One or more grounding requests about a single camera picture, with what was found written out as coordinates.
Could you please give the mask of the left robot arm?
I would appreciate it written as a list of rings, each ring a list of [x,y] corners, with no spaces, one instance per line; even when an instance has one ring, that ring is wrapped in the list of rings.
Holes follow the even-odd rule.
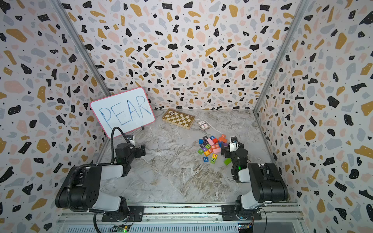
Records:
[[[131,212],[125,197],[106,194],[100,187],[103,181],[126,177],[133,160],[146,155],[146,147],[121,143],[114,153],[112,163],[73,167],[56,195],[56,207],[76,213],[100,213],[104,215],[102,221],[141,221]]]

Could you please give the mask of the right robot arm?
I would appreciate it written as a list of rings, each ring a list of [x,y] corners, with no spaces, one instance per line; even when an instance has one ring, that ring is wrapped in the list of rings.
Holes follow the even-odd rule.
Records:
[[[224,221],[261,220],[259,208],[288,199],[287,186],[275,163],[250,163],[248,151],[240,143],[221,147],[221,154],[231,159],[232,178],[238,183],[249,183],[251,190],[238,196],[234,205],[223,205]]]

